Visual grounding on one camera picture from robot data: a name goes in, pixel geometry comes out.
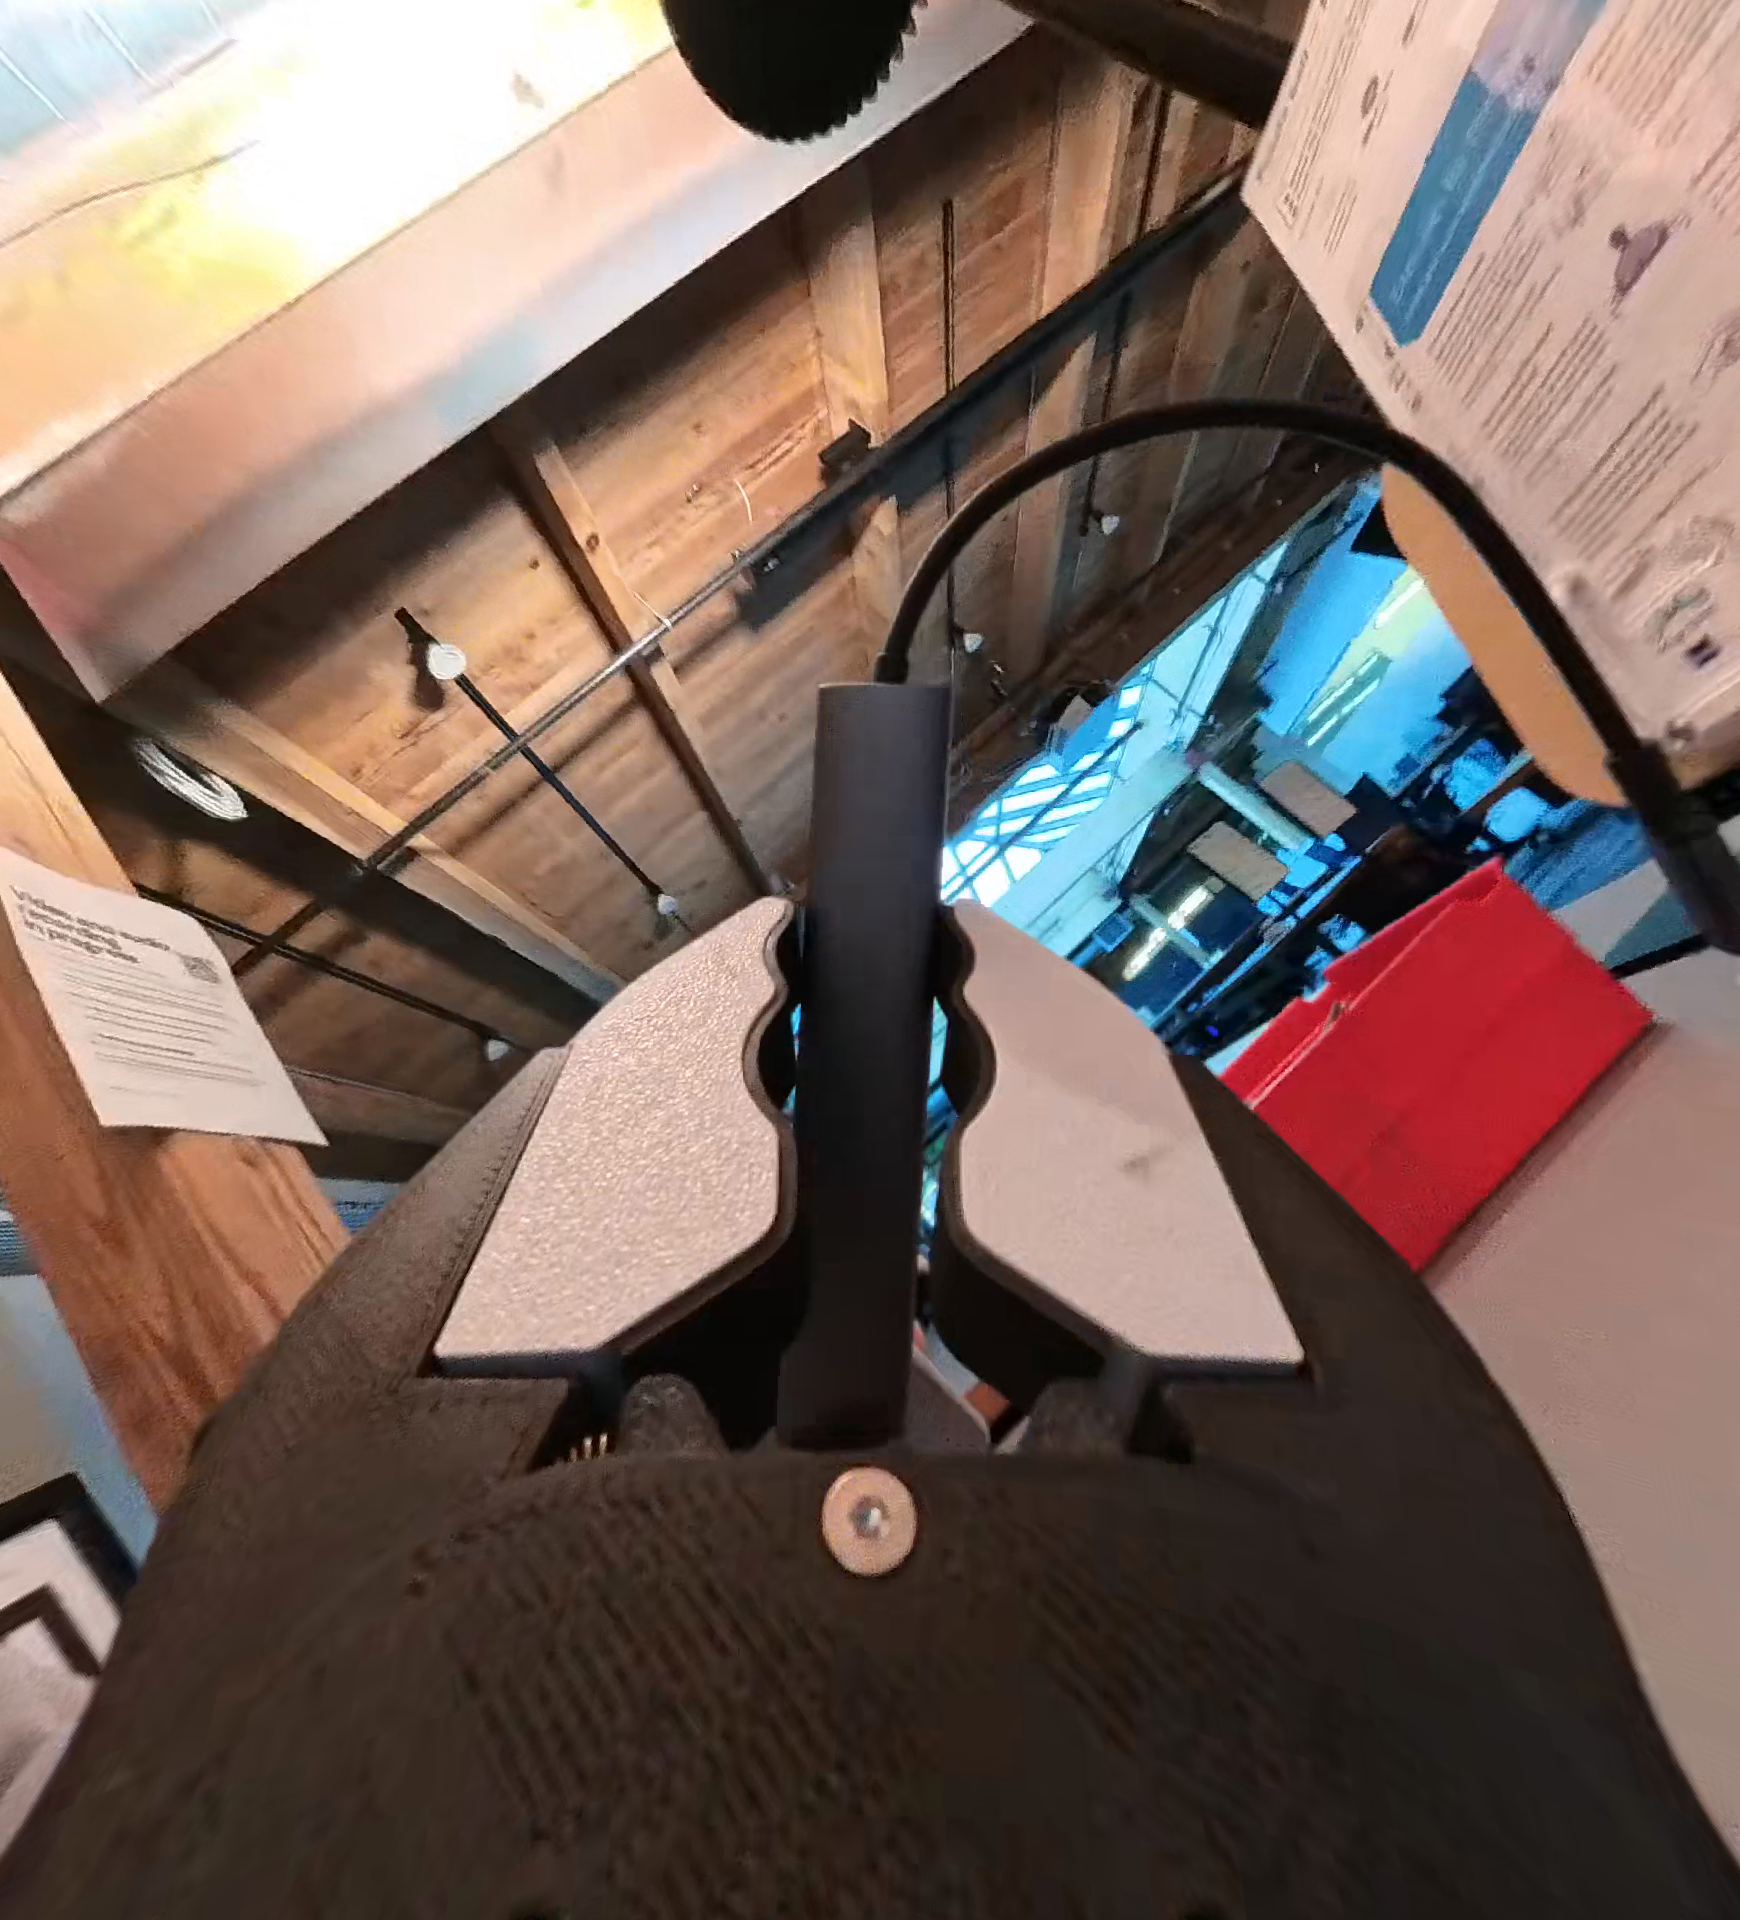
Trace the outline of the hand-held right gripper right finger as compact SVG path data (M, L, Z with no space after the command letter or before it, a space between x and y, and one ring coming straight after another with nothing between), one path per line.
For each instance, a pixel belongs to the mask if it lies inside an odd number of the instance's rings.
M931 1305L978 1374L1294 1374L1305 1350L1167 1048L1003 914L945 909Z

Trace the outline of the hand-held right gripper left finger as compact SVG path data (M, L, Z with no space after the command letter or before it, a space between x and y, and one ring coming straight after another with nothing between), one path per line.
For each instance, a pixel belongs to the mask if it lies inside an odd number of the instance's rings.
M763 897L643 973L565 1050L431 1344L455 1378L602 1371L773 1258L794 1132L794 904Z

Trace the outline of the grey desk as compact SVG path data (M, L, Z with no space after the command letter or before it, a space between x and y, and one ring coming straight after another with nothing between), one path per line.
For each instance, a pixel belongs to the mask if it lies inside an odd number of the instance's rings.
M1650 1703L1740 1858L1740 962L1654 1018L1430 1281L1545 1454Z

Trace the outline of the red plastic bin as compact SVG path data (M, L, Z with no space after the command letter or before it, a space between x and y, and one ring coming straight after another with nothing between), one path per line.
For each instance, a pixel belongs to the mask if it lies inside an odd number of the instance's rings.
M1334 959L1219 1077L1424 1272L1650 1026L1488 861Z

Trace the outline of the white paper notice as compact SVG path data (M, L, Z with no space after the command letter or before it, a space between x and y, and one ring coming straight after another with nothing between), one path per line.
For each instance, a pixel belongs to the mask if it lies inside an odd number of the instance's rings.
M324 1145L201 922L3 846L0 905L96 1122Z

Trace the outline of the printed leaflet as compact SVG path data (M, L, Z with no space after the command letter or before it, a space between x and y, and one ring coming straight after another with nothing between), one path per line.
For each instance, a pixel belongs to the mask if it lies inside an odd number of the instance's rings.
M1629 723L1740 748L1740 2L1312 2L1243 196Z

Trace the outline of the black ribbed disc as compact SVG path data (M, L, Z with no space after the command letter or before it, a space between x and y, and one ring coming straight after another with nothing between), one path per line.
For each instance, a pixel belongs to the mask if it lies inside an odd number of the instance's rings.
M889 78L917 2L660 2L695 83L746 131L810 141Z

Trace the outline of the wooden post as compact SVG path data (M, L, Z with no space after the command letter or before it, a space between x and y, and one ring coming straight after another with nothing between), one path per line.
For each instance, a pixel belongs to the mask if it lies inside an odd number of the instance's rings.
M0 850L137 904L0 669ZM346 1244L284 1144L96 1120L0 899L0 1187L156 1511Z

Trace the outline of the black picture frame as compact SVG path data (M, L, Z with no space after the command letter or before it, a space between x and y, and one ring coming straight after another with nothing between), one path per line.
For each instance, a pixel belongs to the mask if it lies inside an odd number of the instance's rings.
M98 1679L137 1566L72 1474L0 1501L0 1645Z

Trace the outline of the black ceiling track rail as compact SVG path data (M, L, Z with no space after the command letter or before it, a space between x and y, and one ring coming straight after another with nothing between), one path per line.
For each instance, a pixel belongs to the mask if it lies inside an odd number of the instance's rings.
M630 676L634 666L651 662L664 652L670 634L714 599L739 586L760 589L766 576L779 573L791 556L828 535L848 517L903 493L916 470L924 476L941 470L952 446L978 431L978 417L983 412L1003 404L1016 386L1027 384L1033 371L1043 371L1058 350L1081 340L1081 336L1156 268L1178 260L1194 242L1215 236L1219 220L1240 215L1240 178L1240 167L1212 178L1201 194L1170 216L1170 222L1144 230L1079 291L1033 318L975 371L938 394L928 410L906 419L886 442L870 446L870 450L858 453L853 465L843 465L835 479L804 498L791 517L767 527L757 541L739 548L721 573L695 586L678 607L658 613L646 634L634 637L619 658L571 688L571 693L562 693L540 720L521 724L517 736L506 738L472 772L428 801L414 820L392 830L368 856L355 857L353 875L400 875L400 868L425 850L428 827L438 827L517 758L530 762L534 772L565 799L565 782L548 775L548 762L536 750L544 734L594 699L606 683Z

